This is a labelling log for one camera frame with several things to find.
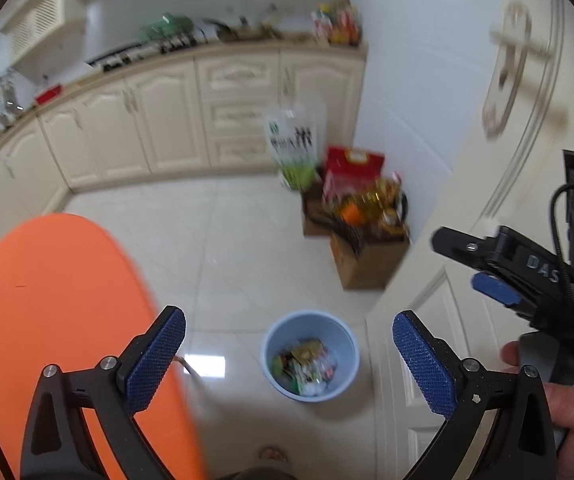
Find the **orange round table cloth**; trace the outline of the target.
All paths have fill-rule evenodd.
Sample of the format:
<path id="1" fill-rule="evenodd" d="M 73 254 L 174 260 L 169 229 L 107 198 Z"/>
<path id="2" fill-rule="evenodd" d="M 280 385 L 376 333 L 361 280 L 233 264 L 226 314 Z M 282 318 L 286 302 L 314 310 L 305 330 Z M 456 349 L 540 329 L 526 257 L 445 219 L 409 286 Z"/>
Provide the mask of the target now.
<path id="1" fill-rule="evenodd" d="M 0 240 L 0 478 L 20 477 L 26 421 L 40 374 L 65 372 L 119 356 L 163 311 L 118 243 L 74 214 L 48 214 Z M 125 478 L 91 410 L 90 434 L 108 472 Z M 198 438 L 172 364 L 135 420 L 172 474 L 206 474 Z"/>

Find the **red basin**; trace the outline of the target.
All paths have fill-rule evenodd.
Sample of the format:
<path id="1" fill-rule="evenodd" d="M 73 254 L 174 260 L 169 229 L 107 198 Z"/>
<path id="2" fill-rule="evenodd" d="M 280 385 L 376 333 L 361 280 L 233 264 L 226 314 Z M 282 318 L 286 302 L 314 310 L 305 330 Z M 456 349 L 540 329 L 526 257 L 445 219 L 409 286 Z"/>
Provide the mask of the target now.
<path id="1" fill-rule="evenodd" d="M 60 96 L 61 92 L 62 92 L 62 85 L 56 84 L 55 86 L 52 86 L 40 92 L 40 94 L 38 94 L 34 98 L 34 102 L 37 106 L 42 106 L 55 99 L 57 96 Z"/>

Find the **rice bag white green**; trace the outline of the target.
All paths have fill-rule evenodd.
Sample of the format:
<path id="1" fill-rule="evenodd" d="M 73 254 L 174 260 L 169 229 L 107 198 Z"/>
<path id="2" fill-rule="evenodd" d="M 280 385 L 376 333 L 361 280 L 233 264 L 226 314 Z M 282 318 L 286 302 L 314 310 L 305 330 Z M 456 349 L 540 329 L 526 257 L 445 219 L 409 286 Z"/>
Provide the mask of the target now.
<path id="1" fill-rule="evenodd" d="M 271 105 L 263 112 L 263 127 L 270 158 L 283 186 L 307 190 L 317 179 L 327 136 L 326 104 L 315 98 L 290 105 Z"/>

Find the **green electric cooker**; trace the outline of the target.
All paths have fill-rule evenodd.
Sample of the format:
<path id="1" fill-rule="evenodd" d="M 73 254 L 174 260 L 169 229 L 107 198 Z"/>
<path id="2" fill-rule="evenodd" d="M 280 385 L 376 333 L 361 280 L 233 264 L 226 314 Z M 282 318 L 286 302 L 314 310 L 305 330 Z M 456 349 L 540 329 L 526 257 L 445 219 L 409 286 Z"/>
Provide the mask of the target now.
<path id="1" fill-rule="evenodd" d="M 138 39 L 142 44 L 151 41 L 171 39 L 176 36 L 192 35 L 195 24 L 186 15 L 165 13 L 159 21 L 144 25 L 139 29 Z"/>

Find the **blue trash bin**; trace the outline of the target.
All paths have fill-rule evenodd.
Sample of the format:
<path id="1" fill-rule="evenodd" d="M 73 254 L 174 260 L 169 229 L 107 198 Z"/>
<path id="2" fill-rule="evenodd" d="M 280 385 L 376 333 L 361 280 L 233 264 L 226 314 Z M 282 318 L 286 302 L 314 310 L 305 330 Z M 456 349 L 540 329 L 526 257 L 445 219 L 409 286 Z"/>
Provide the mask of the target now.
<path id="1" fill-rule="evenodd" d="M 360 347 L 345 322 L 326 312 L 300 310 L 270 326 L 260 363 L 270 385 L 286 398 L 323 403 L 354 382 Z"/>

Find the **red gift box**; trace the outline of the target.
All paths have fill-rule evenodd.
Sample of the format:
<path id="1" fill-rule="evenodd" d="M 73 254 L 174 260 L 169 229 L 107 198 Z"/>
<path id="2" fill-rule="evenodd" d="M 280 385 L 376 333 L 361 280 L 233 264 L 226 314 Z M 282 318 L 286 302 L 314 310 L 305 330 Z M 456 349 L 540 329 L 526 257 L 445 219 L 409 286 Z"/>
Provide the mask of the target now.
<path id="1" fill-rule="evenodd" d="M 380 177 L 384 155 L 377 152 L 330 146 L 327 148 L 323 199 L 326 203 L 368 188 Z"/>

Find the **cream door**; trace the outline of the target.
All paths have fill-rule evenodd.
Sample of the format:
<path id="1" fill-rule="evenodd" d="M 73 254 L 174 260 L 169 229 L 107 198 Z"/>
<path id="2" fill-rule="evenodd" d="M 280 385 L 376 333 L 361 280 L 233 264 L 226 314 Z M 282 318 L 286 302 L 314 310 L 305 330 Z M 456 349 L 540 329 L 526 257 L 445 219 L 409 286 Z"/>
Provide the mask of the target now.
<path id="1" fill-rule="evenodd" d="M 574 150 L 574 6 L 521 0 L 549 32 L 559 12 L 552 68 L 529 62 L 504 133 L 486 138 L 482 106 L 497 48 L 490 29 L 511 0 L 356 0 L 368 43 L 356 143 L 382 151 L 409 201 L 409 250 L 378 304 L 367 337 L 376 396 L 376 475 L 405 476 L 441 425 L 403 364 L 391 326 L 412 309 L 460 356 L 497 366 L 526 323 L 470 286 L 471 271 L 432 252 L 441 226 L 477 236 L 506 224 L 549 246 L 547 204 Z"/>

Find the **brown cardboard box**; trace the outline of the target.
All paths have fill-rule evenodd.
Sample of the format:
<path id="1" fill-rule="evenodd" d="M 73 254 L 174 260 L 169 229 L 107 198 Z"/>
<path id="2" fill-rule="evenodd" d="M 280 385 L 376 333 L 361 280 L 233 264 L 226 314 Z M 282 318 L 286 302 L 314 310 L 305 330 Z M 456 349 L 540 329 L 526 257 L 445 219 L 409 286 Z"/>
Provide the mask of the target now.
<path id="1" fill-rule="evenodd" d="M 303 235 L 329 237 L 344 290 L 383 290 L 409 248 L 405 226 L 383 230 L 379 224 L 353 228 L 323 207 L 323 190 L 314 185 L 301 193 Z"/>

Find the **cooking oil bottle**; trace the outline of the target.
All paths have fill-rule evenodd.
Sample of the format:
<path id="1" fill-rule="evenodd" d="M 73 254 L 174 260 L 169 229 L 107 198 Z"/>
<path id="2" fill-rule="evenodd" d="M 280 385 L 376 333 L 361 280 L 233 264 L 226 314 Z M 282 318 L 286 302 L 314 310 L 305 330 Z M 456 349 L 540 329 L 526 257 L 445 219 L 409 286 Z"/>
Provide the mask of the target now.
<path id="1" fill-rule="evenodd" d="M 381 178 L 366 190 L 345 197 L 339 208 L 340 219 L 373 240 L 406 237 L 408 199 L 401 183 Z"/>

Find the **gas stove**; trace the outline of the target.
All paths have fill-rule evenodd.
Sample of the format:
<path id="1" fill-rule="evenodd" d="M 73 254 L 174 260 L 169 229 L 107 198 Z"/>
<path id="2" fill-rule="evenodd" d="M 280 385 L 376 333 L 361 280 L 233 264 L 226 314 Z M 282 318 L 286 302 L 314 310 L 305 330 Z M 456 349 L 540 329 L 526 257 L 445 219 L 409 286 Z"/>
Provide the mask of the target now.
<path id="1" fill-rule="evenodd" d="M 198 35 L 180 34 L 171 38 L 142 42 L 141 44 L 135 42 L 96 56 L 96 58 L 91 58 L 86 61 L 86 65 L 94 70 L 108 73 L 150 58 L 206 46 L 208 43 L 209 38 L 204 36 L 202 32 L 199 32 Z"/>

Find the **hanging utensil rack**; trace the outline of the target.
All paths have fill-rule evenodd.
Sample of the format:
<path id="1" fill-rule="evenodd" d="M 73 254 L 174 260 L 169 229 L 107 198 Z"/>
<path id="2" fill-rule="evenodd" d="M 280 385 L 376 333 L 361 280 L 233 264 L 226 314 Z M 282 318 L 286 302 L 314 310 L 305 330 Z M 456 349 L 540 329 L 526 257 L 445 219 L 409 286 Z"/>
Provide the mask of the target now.
<path id="1" fill-rule="evenodd" d="M 20 105 L 14 88 L 14 71 L 6 70 L 0 73 L 0 134 L 23 115 L 24 107 Z"/>

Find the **green snack packet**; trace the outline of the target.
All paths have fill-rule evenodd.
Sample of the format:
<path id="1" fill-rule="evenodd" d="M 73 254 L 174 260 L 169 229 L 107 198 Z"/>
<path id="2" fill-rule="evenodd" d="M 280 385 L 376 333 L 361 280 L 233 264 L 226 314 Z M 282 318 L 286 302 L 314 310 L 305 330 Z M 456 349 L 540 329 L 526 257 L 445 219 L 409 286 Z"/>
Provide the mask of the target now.
<path id="1" fill-rule="evenodd" d="M 288 384 L 291 382 L 290 358 L 283 353 L 277 353 L 270 361 L 270 372 L 276 382 Z"/>

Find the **condiment bottles group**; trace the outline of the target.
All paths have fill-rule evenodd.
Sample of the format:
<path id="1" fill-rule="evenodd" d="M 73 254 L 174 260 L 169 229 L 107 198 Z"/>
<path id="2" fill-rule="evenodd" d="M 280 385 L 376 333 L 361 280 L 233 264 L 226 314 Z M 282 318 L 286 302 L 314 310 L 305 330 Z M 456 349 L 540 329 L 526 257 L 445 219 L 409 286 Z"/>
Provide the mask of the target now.
<path id="1" fill-rule="evenodd" d="M 350 0 L 319 3 L 311 18 L 313 36 L 318 42 L 356 48 L 362 43 L 362 18 Z"/>

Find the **lower kitchen cabinets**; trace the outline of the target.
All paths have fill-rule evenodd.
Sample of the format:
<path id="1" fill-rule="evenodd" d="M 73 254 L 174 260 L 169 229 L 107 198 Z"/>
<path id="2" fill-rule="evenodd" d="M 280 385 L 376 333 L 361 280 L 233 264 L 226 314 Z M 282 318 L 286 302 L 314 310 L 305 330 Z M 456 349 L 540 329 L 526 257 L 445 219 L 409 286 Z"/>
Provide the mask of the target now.
<path id="1" fill-rule="evenodd" d="M 307 98 L 327 139 L 353 141 L 365 48 L 216 44 L 70 84 L 0 135 L 0 239 L 77 192 L 273 165 L 263 115 Z"/>

